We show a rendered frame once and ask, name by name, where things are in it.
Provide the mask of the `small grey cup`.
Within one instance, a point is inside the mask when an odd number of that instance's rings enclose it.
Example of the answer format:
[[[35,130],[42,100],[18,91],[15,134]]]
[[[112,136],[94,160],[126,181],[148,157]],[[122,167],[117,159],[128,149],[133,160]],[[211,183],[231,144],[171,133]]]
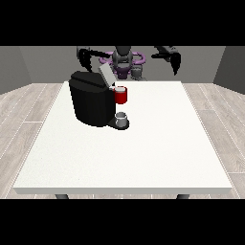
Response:
[[[115,120],[116,120],[116,126],[118,127],[124,127],[127,124],[127,116],[124,112],[118,112],[115,115]]]

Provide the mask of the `red pod holder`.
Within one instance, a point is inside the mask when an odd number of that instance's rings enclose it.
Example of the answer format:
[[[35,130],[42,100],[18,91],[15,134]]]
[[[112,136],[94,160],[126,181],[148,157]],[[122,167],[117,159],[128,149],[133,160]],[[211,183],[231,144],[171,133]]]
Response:
[[[114,88],[115,103],[124,104],[127,102],[127,88],[124,86],[117,86]]]

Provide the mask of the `small grey coffee pod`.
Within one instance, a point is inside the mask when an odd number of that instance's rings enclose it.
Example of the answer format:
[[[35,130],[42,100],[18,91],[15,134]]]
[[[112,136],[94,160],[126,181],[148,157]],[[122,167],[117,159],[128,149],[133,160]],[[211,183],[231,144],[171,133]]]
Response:
[[[143,67],[141,65],[135,65],[131,68],[131,77],[136,80],[142,78]]]

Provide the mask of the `black coffee machine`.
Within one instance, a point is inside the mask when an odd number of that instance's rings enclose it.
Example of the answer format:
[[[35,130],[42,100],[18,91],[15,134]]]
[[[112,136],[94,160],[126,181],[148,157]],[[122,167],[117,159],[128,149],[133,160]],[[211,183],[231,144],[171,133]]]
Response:
[[[79,121],[90,126],[111,126],[118,130],[129,127],[116,126],[115,83],[108,87],[99,73],[76,71],[71,75],[69,87],[75,115]]]

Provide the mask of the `pale grey machine lid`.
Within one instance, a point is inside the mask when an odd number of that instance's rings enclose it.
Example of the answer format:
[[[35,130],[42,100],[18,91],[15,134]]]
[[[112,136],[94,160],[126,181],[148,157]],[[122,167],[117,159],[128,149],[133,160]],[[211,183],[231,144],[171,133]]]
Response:
[[[108,63],[104,63],[99,67],[99,72],[102,75],[106,85],[111,87],[112,84],[116,81],[116,78],[109,66]]]

